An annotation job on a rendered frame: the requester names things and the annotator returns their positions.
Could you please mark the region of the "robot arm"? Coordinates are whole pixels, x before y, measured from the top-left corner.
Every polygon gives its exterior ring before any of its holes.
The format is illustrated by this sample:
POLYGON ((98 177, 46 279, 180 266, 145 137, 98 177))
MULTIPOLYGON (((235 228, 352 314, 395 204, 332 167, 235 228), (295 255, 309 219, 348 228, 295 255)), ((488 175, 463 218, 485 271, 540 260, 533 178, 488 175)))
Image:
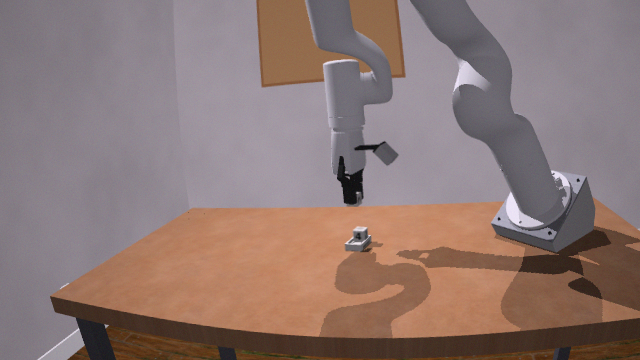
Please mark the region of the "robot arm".
MULTIPOLYGON (((486 143, 498 164, 511 191, 506 204, 510 221, 529 230, 551 224, 568 207, 571 188, 562 174, 550 170, 531 122, 513 111, 512 68, 504 49, 466 0, 409 1, 458 61, 453 112, 463 132, 486 143)), ((358 58, 372 70, 361 73, 356 60, 323 64, 329 127, 360 128, 365 125, 364 105, 392 98, 388 59, 376 43, 353 28, 349 0, 305 3, 316 45, 358 58)))

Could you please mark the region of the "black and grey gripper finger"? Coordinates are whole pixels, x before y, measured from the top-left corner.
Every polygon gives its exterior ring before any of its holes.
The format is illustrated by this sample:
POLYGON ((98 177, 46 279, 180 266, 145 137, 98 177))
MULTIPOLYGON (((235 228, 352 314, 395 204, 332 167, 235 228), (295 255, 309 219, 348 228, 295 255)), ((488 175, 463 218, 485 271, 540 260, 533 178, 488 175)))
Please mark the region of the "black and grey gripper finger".
POLYGON ((341 186, 343 187, 343 198, 345 204, 356 204, 357 203, 357 195, 356 195, 356 187, 354 187, 354 174, 349 175, 345 173, 345 165, 344 165, 344 157, 340 156, 339 158, 339 166, 337 173, 337 180, 341 182, 341 186), (346 177, 350 177, 346 178, 346 177))
POLYGON ((356 192, 361 192, 362 199, 363 199, 363 185, 360 182, 363 182, 363 177, 362 177, 363 170, 364 168, 354 173, 354 187, 356 187, 356 192))

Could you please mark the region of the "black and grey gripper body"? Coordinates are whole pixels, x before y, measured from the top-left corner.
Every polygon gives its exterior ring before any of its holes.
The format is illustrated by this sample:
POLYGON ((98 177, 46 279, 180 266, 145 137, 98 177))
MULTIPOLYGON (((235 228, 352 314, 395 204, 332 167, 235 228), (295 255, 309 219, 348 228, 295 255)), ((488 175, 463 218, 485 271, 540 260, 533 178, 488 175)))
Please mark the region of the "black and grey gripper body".
POLYGON ((366 166, 365 150, 354 150, 355 147, 364 145, 363 126, 356 129, 335 130, 331 129, 331 161, 332 172, 338 173, 339 158, 344 157, 345 171, 352 175, 366 166), (359 131, 361 129, 361 131, 359 131))

